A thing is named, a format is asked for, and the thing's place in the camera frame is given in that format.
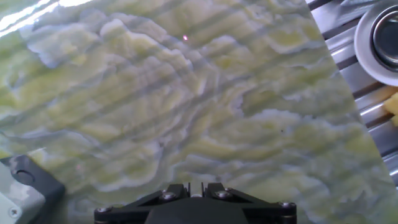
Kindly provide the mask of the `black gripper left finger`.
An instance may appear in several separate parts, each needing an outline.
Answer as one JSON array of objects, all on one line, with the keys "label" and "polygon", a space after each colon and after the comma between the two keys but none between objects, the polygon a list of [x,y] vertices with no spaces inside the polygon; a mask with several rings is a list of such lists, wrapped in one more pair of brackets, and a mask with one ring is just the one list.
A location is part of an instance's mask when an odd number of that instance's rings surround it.
[{"label": "black gripper left finger", "polygon": [[94,223],[144,223],[150,211],[160,205],[190,197],[190,183],[170,184],[127,205],[110,205],[94,211]]}]

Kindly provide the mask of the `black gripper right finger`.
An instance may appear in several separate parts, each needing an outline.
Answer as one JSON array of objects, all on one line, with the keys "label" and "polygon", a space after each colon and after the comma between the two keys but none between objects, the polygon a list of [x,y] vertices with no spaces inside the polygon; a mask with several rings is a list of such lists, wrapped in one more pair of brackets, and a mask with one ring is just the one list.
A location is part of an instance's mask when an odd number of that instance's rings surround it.
[{"label": "black gripper right finger", "polygon": [[221,183],[208,184],[203,188],[203,196],[238,223],[296,224],[293,202],[266,202]]}]

